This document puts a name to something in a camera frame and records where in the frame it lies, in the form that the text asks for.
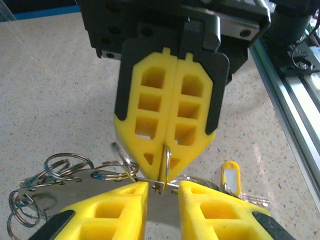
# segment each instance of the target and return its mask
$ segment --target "beige countertop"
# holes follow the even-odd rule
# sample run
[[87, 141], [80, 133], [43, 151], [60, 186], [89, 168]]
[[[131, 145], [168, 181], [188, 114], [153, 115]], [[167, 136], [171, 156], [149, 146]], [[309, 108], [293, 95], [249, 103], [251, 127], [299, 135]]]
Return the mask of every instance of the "beige countertop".
[[[74, 152], [95, 165], [113, 157], [120, 62], [97, 58], [80, 13], [0, 23], [0, 38], [0, 239], [9, 239], [9, 193], [48, 156]], [[251, 56], [226, 87], [215, 141], [184, 173], [213, 179], [227, 160], [240, 166], [242, 191], [270, 199], [297, 240], [320, 239], [319, 213]], [[13, 230], [23, 239], [34, 231]], [[148, 223], [145, 239], [178, 232]]]

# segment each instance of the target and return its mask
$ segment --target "yellow key tag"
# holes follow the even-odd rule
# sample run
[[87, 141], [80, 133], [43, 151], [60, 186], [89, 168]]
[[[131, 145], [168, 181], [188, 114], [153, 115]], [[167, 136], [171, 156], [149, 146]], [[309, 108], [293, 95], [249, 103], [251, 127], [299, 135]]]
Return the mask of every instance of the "yellow key tag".
[[222, 165], [222, 185], [224, 186], [225, 184], [234, 195], [240, 196], [240, 167], [234, 161], [227, 161]]

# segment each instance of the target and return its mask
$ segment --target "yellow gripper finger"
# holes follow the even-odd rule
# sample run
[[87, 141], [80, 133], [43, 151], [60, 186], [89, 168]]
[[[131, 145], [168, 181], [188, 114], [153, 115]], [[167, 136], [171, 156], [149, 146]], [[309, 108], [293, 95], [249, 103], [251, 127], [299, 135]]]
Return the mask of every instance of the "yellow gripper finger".
[[136, 182], [64, 208], [75, 215], [54, 240], [143, 240], [148, 182]]
[[253, 215], [269, 217], [264, 208], [190, 181], [178, 197], [183, 240], [273, 240]]
[[133, 67], [126, 119], [114, 115], [114, 125], [149, 179], [165, 181], [164, 146], [171, 151], [171, 181], [214, 140], [215, 131], [206, 134], [213, 87], [191, 53], [178, 59], [164, 48]]

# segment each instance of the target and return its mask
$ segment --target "metal plate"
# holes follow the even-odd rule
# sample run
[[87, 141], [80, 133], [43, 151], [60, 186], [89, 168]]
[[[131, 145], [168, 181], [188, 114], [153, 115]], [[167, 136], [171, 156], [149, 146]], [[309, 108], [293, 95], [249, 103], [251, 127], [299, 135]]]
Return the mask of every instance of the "metal plate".
[[[133, 183], [128, 178], [122, 181], [95, 180], [91, 177], [91, 174], [96, 171], [96, 169], [84, 169], [74, 173], [72, 176], [81, 178], [81, 182], [66, 181], [60, 185], [35, 187], [35, 191], [29, 191], [21, 187], [19, 189], [19, 197], [23, 201], [26, 199], [24, 195], [28, 194], [40, 209], [45, 210], [48, 217], [52, 217], [69, 205]], [[115, 174], [104, 170], [99, 170], [99, 173]], [[137, 180], [146, 181], [144, 178], [139, 177], [137, 177]], [[159, 195], [153, 188], [154, 183], [156, 182], [150, 182], [149, 184], [147, 221], [179, 228], [179, 201], [177, 194], [173, 192], [173, 190], [178, 189], [178, 186], [168, 184], [164, 194]]]

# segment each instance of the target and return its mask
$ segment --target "black finger pad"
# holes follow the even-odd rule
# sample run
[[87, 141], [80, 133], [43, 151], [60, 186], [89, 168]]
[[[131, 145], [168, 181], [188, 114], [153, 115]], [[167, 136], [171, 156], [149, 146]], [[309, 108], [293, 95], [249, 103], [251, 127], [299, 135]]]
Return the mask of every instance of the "black finger pad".
[[274, 240], [295, 240], [273, 217], [258, 211], [252, 214]]
[[29, 240], [55, 239], [75, 214], [74, 210], [67, 210], [54, 215]]

